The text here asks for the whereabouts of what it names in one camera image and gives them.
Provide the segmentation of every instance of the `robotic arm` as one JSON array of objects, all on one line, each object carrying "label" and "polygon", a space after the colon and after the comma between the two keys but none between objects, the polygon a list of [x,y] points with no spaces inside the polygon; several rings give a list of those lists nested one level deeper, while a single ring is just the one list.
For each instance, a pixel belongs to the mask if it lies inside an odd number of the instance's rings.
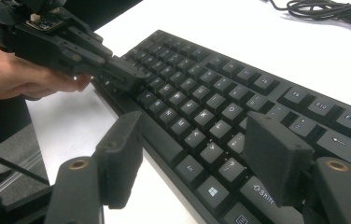
[{"label": "robotic arm", "polygon": [[145,75],[106,48],[65,0],[0,1],[0,49],[70,76],[89,74],[134,93]]}]

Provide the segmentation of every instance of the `wire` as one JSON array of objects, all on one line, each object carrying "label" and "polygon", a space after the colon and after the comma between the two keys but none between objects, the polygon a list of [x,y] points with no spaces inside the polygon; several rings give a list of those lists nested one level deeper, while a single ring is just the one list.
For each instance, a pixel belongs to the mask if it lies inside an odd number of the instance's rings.
[{"label": "wire", "polygon": [[342,20],[351,24],[351,4],[336,3],[329,0],[292,0],[287,7],[278,7],[274,0],[269,0],[279,11],[288,11],[289,15],[313,21]]}]

